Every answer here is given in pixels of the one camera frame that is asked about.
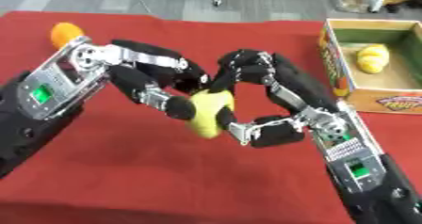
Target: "screw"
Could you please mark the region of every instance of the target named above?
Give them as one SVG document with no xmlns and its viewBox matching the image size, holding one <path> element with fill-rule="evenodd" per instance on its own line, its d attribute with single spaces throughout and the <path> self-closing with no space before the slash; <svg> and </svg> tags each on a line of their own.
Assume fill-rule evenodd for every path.
<svg viewBox="0 0 422 224">
<path fill-rule="evenodd" d="M 396 188 L 391 192 L 391 197 L 394 199 L 402 199 L 406 196 L 406 191 L 402 188 Z"/>
</svg>

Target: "yellow fruit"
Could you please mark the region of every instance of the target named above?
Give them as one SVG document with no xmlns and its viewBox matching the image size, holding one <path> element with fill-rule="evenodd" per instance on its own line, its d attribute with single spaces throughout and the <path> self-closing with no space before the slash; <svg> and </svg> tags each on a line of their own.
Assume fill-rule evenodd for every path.
<svg viewBox="0 0 422 224">
<path fill-rule="evenodd" d="M 235 99 L 232 93 L 224 90 L 218 93 L 208 93 L 208 90 L 194 94 L 190 101 L 195 105 L 196 114 L 187 125 L 199 136 L 213 138 L 221 133 L 217 124 L 217 114 L 224 107 L 235 109 Z"/>
<path fill-rule="evenodd" d="M 335 96 L 345 97 L 346 95 L 348 95 L 349 90 L 347 88 L 344 88 L 344 89 L 333 88 L 333 92 L 334 92 Z"/>
<path fill-rule="evenodd" d="M 79 36 L 84 36 L 81 28 L 74 24 L 60 23 L 51 30 L 50 40 L 57 49 L 60 49 L 70 40 Z"/>
<path fill-rule="evenodd" d="M 362 56 L 358 58 L 358 67 L 366 73 L 378 73 L 385 67 L 384 60 L 380 56 Z"/>
<path fill-rule="evenodd" d="M 373 44 L 358 53 L 358 58 L 363 56 L 378 56 L 382 58 L 382 63 L 387 65 L 390 61 L 390 53 L 383 44 Z"/>
</svg>

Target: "red table surface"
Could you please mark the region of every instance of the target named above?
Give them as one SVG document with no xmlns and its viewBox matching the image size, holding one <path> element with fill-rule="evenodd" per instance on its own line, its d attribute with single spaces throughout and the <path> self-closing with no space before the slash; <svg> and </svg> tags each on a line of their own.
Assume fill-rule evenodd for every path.
<svg viewBox="0 0 422 224">
<path fill-rule="evenodd" d="M 278 52 L 327 82 L 317 49 L 319 22 L 209 24 L 11 12 L 0 18 L 0 83 L 55 51 L 48 36 L 58 22 L 79 25 L 98 44 L 129 39 L 171 48 L 211 74 L 220 56 L 238 48 Z M 236 103 L 241 120 L 280 111 L 262 88 L 246 84 L 238 86 Z M 420 189 L 420 117 L 362 117 Z M 0 181 L 0 222 L 350 223 L 309 137 L 263 150 L 241 147 L 227 134 L 204 140 L 181 121 L 130 103 L 112 86 Z"/>
</svg>

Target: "gray floor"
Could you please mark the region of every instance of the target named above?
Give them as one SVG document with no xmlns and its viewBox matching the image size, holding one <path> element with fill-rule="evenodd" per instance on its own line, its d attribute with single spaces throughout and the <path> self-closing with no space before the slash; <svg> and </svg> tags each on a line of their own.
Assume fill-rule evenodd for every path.
<svg viewBox="0 0 422 224">
<path fill-rule="evenodd" d="M 262 22 L 268 20 L 324 20 L 368 18 L 422 20 L 422 9 L 389 14 L 353 14 L 333 9 L 332 0 L 225 0 L 219 8 L 212 0 L 144 0 L 152 14 L 173 20 L 207 22 Z M 73 11 L 149 14 L 139 0 L 0 0 L 0 15 L 10 10 Z"/>
</svg>

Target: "yellow lemon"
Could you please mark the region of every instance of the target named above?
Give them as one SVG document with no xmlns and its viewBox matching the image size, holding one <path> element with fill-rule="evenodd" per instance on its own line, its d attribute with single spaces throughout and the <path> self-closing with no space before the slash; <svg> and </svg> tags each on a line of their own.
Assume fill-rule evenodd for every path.
<svg viewBox="0 0 422 224">
<path fill-rule="evenodd" d="M 366 73 L 378 73 L 385 67 L 380 56 L 362 56 L 358 59 L 358 67 Z"/>
<path fill-rule="evenodd" d="M 373 44 L 358 53 L 358 58 L 363 56 L 378 56 L 382 58 L 382 64 L 387 65 L 390 61 L 390 53 L 383 44 Z"/>
<path fill-rule="evenodd" d="M 208 90 L 200 91 L 190 98 L 195 105 L 195 117 L 187 125 L 199 136 L 213 138 L 221 133 L 217 123 L 217 114 L 224 107 L 235 109 L 235 98 L 229 90 L 218 93 L 208 93 Z"/>
</svg>

